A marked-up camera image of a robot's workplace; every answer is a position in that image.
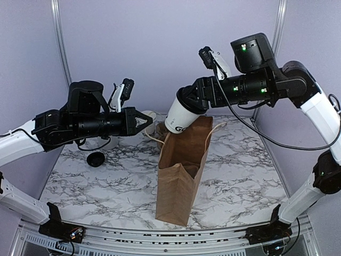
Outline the brown paper bag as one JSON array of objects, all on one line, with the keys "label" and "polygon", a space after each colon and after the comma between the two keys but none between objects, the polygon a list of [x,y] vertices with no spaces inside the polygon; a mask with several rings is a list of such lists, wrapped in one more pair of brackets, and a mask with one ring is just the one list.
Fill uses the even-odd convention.
[{"label": "brown paper bag", "polygon": [[[200,116],[184,132],[169,132],[161,148],[157,173],[157,220],[187,226],[213,135],[211,116]],[[199,165],[193,179],[184,165]]]}]

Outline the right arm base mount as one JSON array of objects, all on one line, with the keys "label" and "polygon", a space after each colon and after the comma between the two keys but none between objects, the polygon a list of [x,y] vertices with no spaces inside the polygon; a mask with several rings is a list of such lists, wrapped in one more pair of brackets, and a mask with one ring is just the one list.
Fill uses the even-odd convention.
[{"label": "right arm base mount", "polygon": [[269,242],[292,235],[291,224],[279,220],[280,206],[279,204],[273,209],[271,220],[268,224],[246,229],[245,238],[248,239],[250,245]]}]

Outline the white paper coffee cup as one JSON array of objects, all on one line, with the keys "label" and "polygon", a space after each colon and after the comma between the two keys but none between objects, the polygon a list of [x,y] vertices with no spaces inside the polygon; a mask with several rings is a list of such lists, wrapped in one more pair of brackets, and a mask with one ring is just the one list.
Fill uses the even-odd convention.
[{"label": "white paper coffee cup", "polygon": [[185,131],[206,110],[193,105],[188,106],[179,94],[176,95],[165,119],[165,126],[169,132],[180,134]]}]

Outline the brown cardboard cup carrier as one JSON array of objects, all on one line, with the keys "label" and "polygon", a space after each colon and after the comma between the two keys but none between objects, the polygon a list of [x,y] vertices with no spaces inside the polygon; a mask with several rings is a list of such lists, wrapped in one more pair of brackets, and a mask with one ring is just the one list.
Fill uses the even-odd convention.
[{"label": "brown cardboard cup carrier", "polygon": [[191,178],[195,178],[198,171],[199,171],[199,168],[200,166],[199,165],[184,165],[183,166],[184,169],[186,170],[186,172],[191,176]]}]

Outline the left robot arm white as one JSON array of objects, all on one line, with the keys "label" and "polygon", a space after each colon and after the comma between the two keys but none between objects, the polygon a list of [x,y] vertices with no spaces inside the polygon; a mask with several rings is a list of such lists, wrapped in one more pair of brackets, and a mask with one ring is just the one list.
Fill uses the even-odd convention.
[{"label": "left robot arm white", "polygon": [[[67,99],[63,83],[1,86],[1,132],[16,128],[36,114],[61,107]],[[5,177],[21,191],[40,198],[61,149],[26,156],[1,167]]]}]

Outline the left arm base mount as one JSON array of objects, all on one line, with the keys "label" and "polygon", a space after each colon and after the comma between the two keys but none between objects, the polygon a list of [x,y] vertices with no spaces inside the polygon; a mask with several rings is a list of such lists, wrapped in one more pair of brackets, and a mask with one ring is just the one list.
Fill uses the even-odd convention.
[{"label": "left arm base mount", "polygon": [[64,241],[81,243],[84,238],[85,227],[63,222],[58,207],[50,202],[47,202],[47,206],[50,211],[48,221],[39,226],[38,232]]}]

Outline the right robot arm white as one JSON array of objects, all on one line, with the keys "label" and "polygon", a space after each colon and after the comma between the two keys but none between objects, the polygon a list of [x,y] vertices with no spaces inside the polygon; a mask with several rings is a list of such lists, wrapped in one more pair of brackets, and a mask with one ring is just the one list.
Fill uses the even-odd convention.
[{"label": "right robot arm white", "polygon": [[273,210],[265,225],[265,236],[275,239],[310,206],[340,190],[340,104],[334,95],[323,91],[302,62],[289,60],[279,66],[264,33],[237,39],[231,42],[231,48],[238,75],[231,74],[217,51],[209,46],[199,50],[203,64],[213,74],[199,77],[177,91],[166,124],[170,131],[181,133],[208,109],[274,107],[280,100],[291,102],[302,113],[315,131],[317,142],[284,143],[258,131],[260,137],[278,147],[320,152],[305,183]]}]

